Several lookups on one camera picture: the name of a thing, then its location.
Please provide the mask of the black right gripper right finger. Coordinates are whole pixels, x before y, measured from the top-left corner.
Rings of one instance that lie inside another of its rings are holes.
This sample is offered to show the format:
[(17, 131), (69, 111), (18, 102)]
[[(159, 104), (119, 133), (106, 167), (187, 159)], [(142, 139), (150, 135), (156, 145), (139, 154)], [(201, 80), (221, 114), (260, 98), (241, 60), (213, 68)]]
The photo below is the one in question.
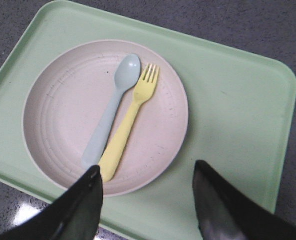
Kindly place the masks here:
[(296, 240), (296, 226), (250, 200), (204, 160), (195, 162), (193, 194), (205, 240)]

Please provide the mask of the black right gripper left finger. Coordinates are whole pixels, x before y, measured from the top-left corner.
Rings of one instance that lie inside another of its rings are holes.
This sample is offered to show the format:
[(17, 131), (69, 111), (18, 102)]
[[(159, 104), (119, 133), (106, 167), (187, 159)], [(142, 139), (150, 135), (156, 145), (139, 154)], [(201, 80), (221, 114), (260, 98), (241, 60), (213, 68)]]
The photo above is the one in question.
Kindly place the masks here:
[(100, 167), (91, 166), (63, 195), (26, 222), (0, 234), (0, 240), (91, 240), (101, 215)]

